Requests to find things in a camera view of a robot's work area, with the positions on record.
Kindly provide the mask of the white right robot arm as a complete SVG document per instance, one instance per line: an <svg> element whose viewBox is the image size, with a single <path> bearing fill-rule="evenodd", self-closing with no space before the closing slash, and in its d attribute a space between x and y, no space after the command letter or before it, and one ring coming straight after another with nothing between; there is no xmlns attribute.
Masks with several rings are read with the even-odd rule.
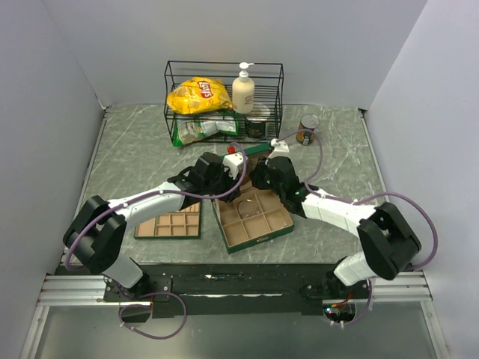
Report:
<svg viewBox="0 0 479 359"><path fill-rule="evenodd" d="M260 159L250 180L255 188L272 191L289 213L326 222L359 239L362 251L339 260L326 274L331 296L343 298L357 283L373 277L395 279L421 250L418 237L393 203L371 206L336 200L301 182L287 157Z"/></svg>

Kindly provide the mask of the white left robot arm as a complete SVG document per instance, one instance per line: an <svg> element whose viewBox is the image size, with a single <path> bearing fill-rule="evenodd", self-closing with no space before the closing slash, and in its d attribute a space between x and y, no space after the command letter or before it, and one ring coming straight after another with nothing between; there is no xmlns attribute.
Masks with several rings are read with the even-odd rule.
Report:
<svg viewBox="0 0 479 359"><path fill-rule="evenodd" d="M75 257L91 274L102 274L121 285L130 300L141 300L150 288L150 277L121 253L125 234L149 219L202 200L232 201L239 195L246 169L243 151L226 156L205 152L193 166L148 191L114 200L99 195L89 198L64 234L65 268L75 270L70 263Z"/></svg>

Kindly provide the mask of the green jewelry tray insert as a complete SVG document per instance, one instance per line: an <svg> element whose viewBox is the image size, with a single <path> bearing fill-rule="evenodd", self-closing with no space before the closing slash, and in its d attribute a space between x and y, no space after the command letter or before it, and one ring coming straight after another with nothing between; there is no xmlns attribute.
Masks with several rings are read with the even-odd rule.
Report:
<svg viewBox="0 0 479 359"><path fill-rule="evenodd" d="M199 239L201 203L151 218L135 228L133 237L136 240Z"/></svg>

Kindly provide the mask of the green jewelry box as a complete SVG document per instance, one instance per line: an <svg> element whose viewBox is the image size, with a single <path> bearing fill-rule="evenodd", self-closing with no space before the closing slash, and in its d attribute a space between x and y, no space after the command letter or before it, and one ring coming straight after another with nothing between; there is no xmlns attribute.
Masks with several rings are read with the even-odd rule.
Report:
<svg viewBox="0 0 479 359"><path fill-rule="evenodd" d="M272 191L255 188L249 176L242 181L239 190L239 197L230 203L212 202L213 214L229 254L293 231L290 213ZM282 212L289 226L272 231L266 219L271 212Z"/></svg>

